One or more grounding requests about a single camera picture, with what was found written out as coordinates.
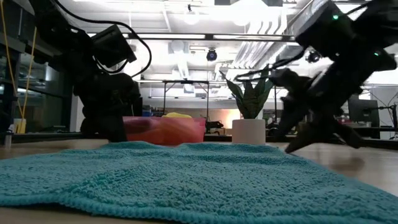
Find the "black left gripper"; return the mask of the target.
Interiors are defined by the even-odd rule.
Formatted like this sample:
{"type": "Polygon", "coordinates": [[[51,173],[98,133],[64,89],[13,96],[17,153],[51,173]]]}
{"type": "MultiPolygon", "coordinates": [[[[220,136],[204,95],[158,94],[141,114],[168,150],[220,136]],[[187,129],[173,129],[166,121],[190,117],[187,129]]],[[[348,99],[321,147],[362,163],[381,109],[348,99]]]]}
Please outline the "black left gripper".
{"type": "Polygon", "coordinates": [[[116,102],[116,92],[126,91],[126,103],[131,107],[141,97],[139,83],[125,73],[109,75],[94,72],[74,83],[74,94],[83,103],[82,113],[85,117],[80,131],[84,137],[91,138],[98,133],[110,142],[127,141],[122,116],[98,116],[105,113],[116,102]]]}

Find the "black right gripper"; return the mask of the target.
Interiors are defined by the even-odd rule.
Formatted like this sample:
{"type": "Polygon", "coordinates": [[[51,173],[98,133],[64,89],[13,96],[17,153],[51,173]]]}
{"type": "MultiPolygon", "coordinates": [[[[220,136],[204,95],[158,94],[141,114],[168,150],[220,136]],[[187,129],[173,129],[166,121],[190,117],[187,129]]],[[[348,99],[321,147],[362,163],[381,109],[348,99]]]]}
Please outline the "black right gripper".
{"type": "Polygon", "coordinates": [[[311,144],[328,143],[336,136],[346,145],[360,148],[362,137],[353,128],[336,121],[335,116],[372,73],[372,54],[340,55],[313,78],[300,76],[289,68],[271,72],[269,80],[288,91],[280,98],[283,110],[274,136],[280,139],[287,135],[303,120],[308,109],[312,114],[310,123],[303,124],[285,152],[290,154],[311,144]]]}

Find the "bright yellow ribbed towel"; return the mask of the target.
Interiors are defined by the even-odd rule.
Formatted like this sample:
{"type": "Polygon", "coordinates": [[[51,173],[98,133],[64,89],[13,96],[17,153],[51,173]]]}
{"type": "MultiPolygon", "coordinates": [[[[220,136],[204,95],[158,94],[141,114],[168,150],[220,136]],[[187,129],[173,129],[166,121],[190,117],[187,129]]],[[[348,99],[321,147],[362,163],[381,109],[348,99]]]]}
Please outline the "bright yellow ribbed towel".
{"type": "Polygon", "coordinates": [[[171,112],[167,113],[165,115],[162,115],[163,118],[192,118],[188,114],[181,114],[181,113],[176,113],[176,112],[171,112]]]}

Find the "pink plastic bin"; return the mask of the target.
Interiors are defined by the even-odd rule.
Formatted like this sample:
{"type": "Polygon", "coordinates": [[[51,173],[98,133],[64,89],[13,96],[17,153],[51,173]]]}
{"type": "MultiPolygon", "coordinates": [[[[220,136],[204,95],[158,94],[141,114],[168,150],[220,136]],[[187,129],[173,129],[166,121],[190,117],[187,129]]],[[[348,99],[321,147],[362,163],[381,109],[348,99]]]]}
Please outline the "pink plastic bin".
{"type": "Polygon", "coordinates": [[[203,142],[204,118],[133,117],[123,118],[128,141],[144,141],[163,146],[203,142]]]}

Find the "teal microfiber towel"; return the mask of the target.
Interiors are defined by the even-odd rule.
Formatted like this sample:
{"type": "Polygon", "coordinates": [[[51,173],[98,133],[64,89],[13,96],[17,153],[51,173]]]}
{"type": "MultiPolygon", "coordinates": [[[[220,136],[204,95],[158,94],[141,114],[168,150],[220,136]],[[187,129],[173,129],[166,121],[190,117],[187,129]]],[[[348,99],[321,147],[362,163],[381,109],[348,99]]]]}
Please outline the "teal microfiber towel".
{"type": "Polygon", "coordinates": [[[121,142],[0,160],[0,207],[186,224],[398,224],[398,197],[272,146],[121,142]]]}

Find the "green snake plant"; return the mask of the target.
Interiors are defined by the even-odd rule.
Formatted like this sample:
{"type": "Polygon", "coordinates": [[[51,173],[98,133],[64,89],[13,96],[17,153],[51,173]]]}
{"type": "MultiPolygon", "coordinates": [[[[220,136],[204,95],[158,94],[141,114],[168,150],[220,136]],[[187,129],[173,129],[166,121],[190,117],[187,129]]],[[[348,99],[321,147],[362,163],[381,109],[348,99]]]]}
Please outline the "green snake plant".
{"type": "Polygon", "coordinates": [[[271,68],[267,65],[262,70],[238,75],[235,80],[243,84],[244,91],[239,85],[228,80],[226,75],[220,71],[244,119],[255,119],[263,110],[264,104],[274,87],[274,84],[268,79],[270,71],[271,68]]]}

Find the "black computer monitor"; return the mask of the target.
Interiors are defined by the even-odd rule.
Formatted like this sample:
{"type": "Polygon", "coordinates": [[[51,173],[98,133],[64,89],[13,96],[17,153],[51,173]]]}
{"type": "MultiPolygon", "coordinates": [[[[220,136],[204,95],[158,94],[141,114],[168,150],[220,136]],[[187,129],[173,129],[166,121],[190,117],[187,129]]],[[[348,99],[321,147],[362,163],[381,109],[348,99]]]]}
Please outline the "black computer monitor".
{"type": "Polygon", "coordinates": [[[376,100],[348,100],[349,118],[354,122],[371,123],[371,127],[379,127],[379,109],[376,100]]]}

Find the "white plant pot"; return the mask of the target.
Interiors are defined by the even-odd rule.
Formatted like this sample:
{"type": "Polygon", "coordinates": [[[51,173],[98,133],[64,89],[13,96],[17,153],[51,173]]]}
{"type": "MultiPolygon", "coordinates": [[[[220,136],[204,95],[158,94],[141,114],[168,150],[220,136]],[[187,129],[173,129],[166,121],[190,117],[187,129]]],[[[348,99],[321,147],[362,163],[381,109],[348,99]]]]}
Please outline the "white plant pot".
{"type": "Polygon", "coordinates": [[[263,119],[233,120],[232,143],[265,145],[266,122],[263,119]]]}

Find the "long ceiling light strip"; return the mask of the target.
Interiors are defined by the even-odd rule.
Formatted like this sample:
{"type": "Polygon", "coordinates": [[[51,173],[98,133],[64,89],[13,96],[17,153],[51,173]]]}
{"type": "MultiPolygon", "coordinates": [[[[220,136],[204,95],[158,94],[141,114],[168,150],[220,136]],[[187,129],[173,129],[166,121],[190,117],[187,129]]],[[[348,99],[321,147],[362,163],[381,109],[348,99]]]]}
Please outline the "long ceiling light strip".
{"type": "Polygon", "coordinates": [[[140,33],[142,40],[205,40],[205,41],[248,41],[248,42],[295,42],[291,35],[259,34],[179,34],[179,33],[140,33]]]}

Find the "small white container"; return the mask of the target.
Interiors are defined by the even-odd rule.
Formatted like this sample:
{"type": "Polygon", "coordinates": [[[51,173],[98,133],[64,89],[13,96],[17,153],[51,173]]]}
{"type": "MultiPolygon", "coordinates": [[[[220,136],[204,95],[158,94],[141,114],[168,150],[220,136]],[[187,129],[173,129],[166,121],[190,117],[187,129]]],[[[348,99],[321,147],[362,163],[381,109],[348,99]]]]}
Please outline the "small white container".
{"type": "Polygon", "coordinates": [[[27,121],[25,118],[15,118],[14,119],[14,133],[25,134],[26,123],[27,123],[27,121]]]}

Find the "small white cylinder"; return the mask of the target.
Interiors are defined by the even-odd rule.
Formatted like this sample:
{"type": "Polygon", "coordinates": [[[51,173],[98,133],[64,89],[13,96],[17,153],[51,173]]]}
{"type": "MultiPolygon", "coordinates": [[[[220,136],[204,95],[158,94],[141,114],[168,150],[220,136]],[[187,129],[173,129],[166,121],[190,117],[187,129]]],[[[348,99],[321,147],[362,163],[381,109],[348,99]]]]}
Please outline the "small white cylinder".
{"type": "Polygon", "coordinates": [[[14,135],[14,125],[11,124],[7,129],[6,129],[6,135],[5,135],[5,139],[4,139],[4,147],[6,149],[10,149],[11,148],[11,144],[12,144],[12,137],[14,135]]]}

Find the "round ceiling lamp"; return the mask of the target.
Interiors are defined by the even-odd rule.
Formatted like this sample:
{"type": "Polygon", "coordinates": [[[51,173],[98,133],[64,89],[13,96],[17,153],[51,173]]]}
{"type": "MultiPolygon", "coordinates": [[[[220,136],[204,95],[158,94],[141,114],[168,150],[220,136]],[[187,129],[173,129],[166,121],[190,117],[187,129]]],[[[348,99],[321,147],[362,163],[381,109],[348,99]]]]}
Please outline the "round ceiling lamp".
{"type": "Polygon", "coordinates": [[[193,10],[191,4],[187,4],[186,10],[184,10],[184,21],[188,25],[195,25],[200,20],[200,14],[198,11],[193,10]]]}

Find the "black background table frame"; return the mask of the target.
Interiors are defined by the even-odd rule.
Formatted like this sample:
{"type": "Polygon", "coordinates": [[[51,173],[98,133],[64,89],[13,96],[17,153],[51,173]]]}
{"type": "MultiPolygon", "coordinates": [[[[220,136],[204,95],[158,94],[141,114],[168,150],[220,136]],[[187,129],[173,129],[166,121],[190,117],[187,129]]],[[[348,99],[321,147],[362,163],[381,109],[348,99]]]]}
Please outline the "black background table frame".
{"type": "Polygon", "coordinates": [[[199,84],[201,87],[202,87],[202,84],[206,84],[207,85],[207,89],[205,89],[204,87],[202,87],[202,89],[204,89],[204,91],[206,92],[206,94],[207,94],[207,97],[206,97],[206,121],[208,121],[209,120],[209,91],[210,91],[210,82],[209,81],[201,81],[201,80],[162,80],[161,81],[163,84],[164,84],[164,96],[163,96],[163,115],[165,115],[166,114],[166,110],[165,110],[165,108],[166,108],[166,93],[168,92],[168,89],[166,89],[166,87],[167,87],[167,84],[168,83],[172,83],[173,84],[173,86],[176,84],[176,83],[179,83],[179,84],[194,84],[194,83],[197,83],[197,84],[199,84]]]}

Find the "black aluminium table frame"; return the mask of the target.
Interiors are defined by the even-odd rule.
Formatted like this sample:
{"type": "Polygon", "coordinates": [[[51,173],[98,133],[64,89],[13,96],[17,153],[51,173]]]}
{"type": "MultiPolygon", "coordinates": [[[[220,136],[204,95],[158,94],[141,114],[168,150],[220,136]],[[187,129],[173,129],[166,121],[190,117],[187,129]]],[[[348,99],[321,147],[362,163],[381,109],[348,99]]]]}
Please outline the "black aluminium table frame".
{"type": "MultiPolygon", "coordinates": [[[[12,143],[27,143],[41,141],[63,141],[72,139],[84,139],[81,133],[34,133],[34,134],[14,134],[12,143]]],[[[205,136],[205,142],[231,142],[231,136],[205,136]]],[[[381,139],[362,139],[361,147],[372,147],[379,149],[389,149],[398,151],[398,141],[381,139]]]]}

